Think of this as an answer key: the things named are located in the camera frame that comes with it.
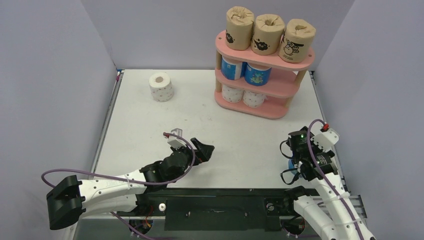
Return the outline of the blue roll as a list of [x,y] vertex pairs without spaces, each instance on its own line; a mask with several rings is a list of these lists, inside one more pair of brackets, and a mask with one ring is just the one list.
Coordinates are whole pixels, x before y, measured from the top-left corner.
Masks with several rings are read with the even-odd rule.
[[248,62],[246,64],[244,79],[253,86],[263,86],[268,83],[272,68]]
[[238,80],[244,77],[246,65],[247,63],[244,61],[239,61],[223,56],[221,60],[220,71],[228,80]]
[[298,166],[294,163],[293,159],[289,159],[287,165],[288,169],[293,175],[298,173]]

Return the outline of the white floral roll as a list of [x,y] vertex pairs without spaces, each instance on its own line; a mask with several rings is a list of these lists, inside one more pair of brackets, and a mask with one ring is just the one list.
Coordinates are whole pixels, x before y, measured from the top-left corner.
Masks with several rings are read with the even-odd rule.
[[148,84],[151,95],[157,102],[167,102],[174,96],[171,78],[165,72],[158,72],[151,75]]
[[241,88],[222,85],[222,98],[229,103],[238,103],[243,99],[244,90]]
[[250,108],[258,108],[264,103],[266,97],[265,94],[245,90],[242,101]]

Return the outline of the brown paper roll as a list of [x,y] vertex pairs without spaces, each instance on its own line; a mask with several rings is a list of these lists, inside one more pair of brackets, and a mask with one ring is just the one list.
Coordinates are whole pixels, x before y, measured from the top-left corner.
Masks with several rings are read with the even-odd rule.
[[251,39],[252,51],[261,56],[274,54],[285,30],[283,19],[277,14],[262,14],[256,17]]

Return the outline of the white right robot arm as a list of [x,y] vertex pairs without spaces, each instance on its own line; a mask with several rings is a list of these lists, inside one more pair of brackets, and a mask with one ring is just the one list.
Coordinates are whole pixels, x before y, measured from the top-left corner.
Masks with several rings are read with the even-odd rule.
[[316,135],[308,127],[288,134],[286,144],[292,152],[288,171],[294,173],[293,181],[302,177],[312,185],[326,210],[303,186],[290,189],[282,207],[289,214],[301,216],[323,240],[374,240],[376,237],[355,211],[332,160],[332,147],[339,139],[327,124]]

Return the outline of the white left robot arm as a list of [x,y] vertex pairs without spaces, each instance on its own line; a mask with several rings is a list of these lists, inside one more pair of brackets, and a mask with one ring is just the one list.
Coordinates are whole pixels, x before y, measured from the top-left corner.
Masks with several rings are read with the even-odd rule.
[[165,189],[183,178],[192,167],[208,162],[215,147],[193,137],[186,140],[174,133],[164,137],[172,153],[162,160],[119,176],[94,174],[95,179],[65,177],[46,195],[50,230],[67,228],[81,218],[108,212],[143,215],[149,201],[143,194]]

